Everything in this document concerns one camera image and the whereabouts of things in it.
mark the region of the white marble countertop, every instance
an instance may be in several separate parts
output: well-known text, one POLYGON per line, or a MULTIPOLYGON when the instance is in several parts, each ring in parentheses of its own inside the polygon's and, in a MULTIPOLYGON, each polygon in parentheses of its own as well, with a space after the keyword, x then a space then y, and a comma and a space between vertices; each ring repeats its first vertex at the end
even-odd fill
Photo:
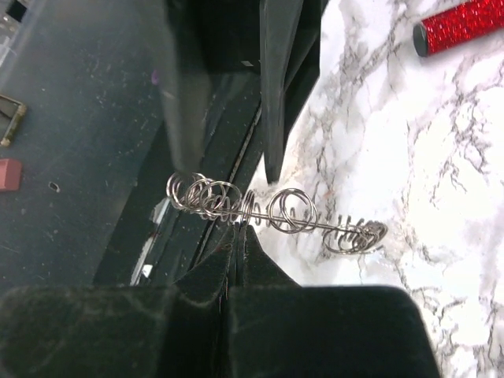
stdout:
POLYGON ((332 0, 321 79, 291 133, 282 179, 260 165, 264 203, 285 187, 382 221, 382 247, 325 258, 321 238, 258 226, 303 285, 386 284, 421 309, 444 376, 504 376, 504 32, 428 59, 412 27, 459 1, 332 0))

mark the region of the red glitter tube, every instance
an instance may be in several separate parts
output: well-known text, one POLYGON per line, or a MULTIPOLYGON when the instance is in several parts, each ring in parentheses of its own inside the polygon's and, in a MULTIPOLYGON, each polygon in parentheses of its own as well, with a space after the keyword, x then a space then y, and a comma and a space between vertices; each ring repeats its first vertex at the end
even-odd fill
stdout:
POLYGON ((504 28, 504 0, 472 0, 426 18, 413 28, 413 44, 421 57, 504 28))

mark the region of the pink cube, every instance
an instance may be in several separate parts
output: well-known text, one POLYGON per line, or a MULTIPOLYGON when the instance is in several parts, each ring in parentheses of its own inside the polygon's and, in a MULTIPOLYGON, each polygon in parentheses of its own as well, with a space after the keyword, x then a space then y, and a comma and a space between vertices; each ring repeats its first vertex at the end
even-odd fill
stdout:
POLYGON ((17 191, 23 165, 14 159, 0 159, 0 191, 17 191))

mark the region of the metal spring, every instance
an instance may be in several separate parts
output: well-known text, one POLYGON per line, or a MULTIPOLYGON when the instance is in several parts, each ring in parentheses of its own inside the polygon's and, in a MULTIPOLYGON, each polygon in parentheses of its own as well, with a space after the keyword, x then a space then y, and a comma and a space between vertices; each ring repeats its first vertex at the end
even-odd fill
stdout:
POLYGON ((333 254, 369 253, 388 231, 387 226, 380 222, 365 222, 360 219, 356 224, 351 224, 350 217, 344 219, 342 216, 338 216, 336 225, 320 223, 313 201, 304 191, 294 188, 283 189, 273 195, 264 213, 255 202, 253 191, 248 191, 243 196, 236 185, 207 179, 199 173, 192 175, 192 183, 184 182, 180 175, 173 174, 166 184, 166 194, 174 208, 198 214, 205 220, 249 224, 254 218, 256 225, 266 221, 267 227, 286 234, 321 229, 323 244, 333 254), (301 200, 307 206, 302 220, 296 218, 294 208, 287 208, 287 198, 290 196, 301 200))

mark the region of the coiled wire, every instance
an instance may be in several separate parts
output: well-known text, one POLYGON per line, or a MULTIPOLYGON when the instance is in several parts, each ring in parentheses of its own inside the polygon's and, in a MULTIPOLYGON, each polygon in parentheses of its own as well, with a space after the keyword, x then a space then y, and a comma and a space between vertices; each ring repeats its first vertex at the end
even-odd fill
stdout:
POLYGON ((333 254, 369 253, 388 231, 385 224, 375 221, 360 219, 351 224, 350 216, 346 219, 338 216, 336 225, 320 223, 317 208, 308 194, 294 188, 283 189, 273 195, 264 213, 255 202, 253 191, 243 196, 236 185, 211 180, 199 173, 193 174, 189 180, 173 174, 166 184, 166 194, 174 208, 198 214, 206 220, 249 224, 253 218, 256 225, 265 221, 267 227, 286 234, 321 229, 323 244, 333 254), (302 220, 296 218, 294 208, 288 208, 289 197, 295 197, 306 205, 302 220))

